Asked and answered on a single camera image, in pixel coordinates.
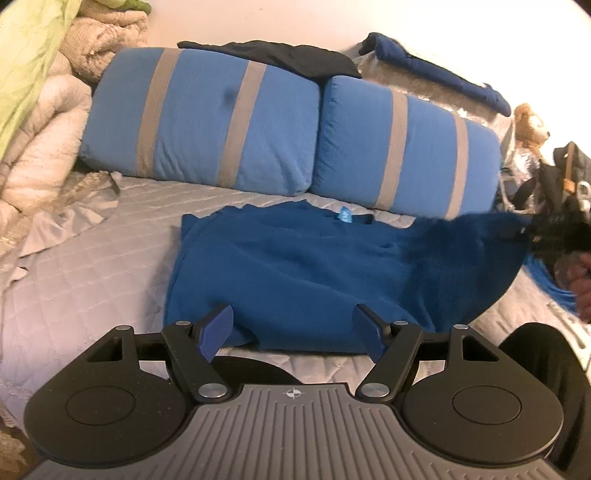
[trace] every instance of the blue clamp pad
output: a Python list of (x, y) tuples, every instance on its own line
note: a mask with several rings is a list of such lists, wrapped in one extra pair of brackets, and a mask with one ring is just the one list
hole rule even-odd
[(392, 338), (390, 324), (360, 303), (353, 309), (353, 331), (371, 360), (378, 363)]
[(193, 335), (199, 353), (211, 362), (217, 351), (226, 342), (234, 327), (234, 311), (230, 305), (212, 310), (204, 318), (195, 322)]

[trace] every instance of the green blanket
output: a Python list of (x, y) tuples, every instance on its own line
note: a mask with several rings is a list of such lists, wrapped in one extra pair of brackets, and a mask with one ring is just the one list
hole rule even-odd
[(0, 14), (0, 158), (29, 114), (80, 0), (15, 0)]

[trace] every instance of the crosshair logo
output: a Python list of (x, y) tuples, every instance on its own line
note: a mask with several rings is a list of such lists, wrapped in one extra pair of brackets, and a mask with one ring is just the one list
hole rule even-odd
[(299, 391), (297, 388), (292, 388), (292, 389), (288, 390), (287, 392), (285, 392), (285, 394), (290, 398), (297, 398), (300, 395), (303, 395), (304, 393)]

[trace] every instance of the white quilted mattress cover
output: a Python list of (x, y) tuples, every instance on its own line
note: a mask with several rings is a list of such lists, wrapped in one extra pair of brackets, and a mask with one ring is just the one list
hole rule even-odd
[[(131, 179), (114, 174), (121, 197), (103, 223), (65, 243), (22, 259), (29, 274), (6, 292), (1, 339), (0, 400), (17, 424), (27, 400), (79, 353), (116, 325), (136, 333), (162, 328), (168, 277), (180, 245), (184, 213), (207, 216), (226, 206), (268, 206), (306, 199), (338, 212), (367, 210), (312, 194), (286, 199), (194, 184)], [(409, 217), (372, 212), (380, 221), (405, 228)], [(521, 271), (514, 284), (472, 326), (495, 344), (527, 322), (559, 328), (585, 368), (591, 358), (587, 327), (569, 316)], [(372, 368), (365, 355), (336, 356), (223, 349), (221, 355), (261, 359), (305, 383), (346, 382), (352, 391)], [(163, 365), (142, 367), (165, 375)], [(444, 362), (422, 362), (417, 379), (440, 371)]]

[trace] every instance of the blue pillow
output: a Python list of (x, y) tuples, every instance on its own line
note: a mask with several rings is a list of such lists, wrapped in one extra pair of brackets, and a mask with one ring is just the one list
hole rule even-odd
[(131, 48), (99, 83), (80, 155), (127, 176), (293, 196), (311, 184), (316, 83), (222, 53)]
[(454, 218), (491, 209), (495, 133), (430, 102), (366, 80), (324, 89), (311, 191), (404, 215)]

